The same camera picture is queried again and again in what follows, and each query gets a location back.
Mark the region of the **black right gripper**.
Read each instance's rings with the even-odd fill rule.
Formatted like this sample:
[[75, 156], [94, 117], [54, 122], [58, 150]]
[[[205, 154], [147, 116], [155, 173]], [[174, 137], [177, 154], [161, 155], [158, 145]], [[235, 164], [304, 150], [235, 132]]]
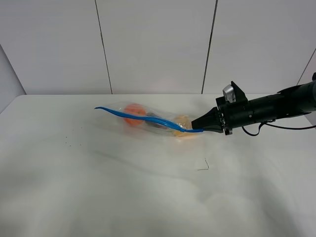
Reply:
[[247, 105], [248, 99], [245, 93], [240, 89], [236, 83], [230, 83], [234, 87], [236, 101], [228, 103], [224, 96], [216, 98], [217, 107], [213, 107], [205, 115], [193, 120], [191, 122], [192, 129], [200, 129], [202, 131], [211, 131], [217, 133], [225, 133], [231, 135], [233, 133], [233, 125], [236, 122], [235, 116], [238, 113], [243, 113], [243, 106]]

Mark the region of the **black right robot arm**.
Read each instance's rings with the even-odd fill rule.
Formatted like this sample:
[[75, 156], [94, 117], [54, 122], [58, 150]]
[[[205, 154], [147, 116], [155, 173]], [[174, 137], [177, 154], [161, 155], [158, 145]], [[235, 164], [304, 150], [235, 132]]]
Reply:
[[245, 93], [231, 82], [216, 103], [216, 107], [192, 121], [193, 129], [230, 135], [234, 128], [252, 124], [272, 126], [278, 119], [304, 116], [316, 110], [316, 78], [253, 100], [248, 100]]

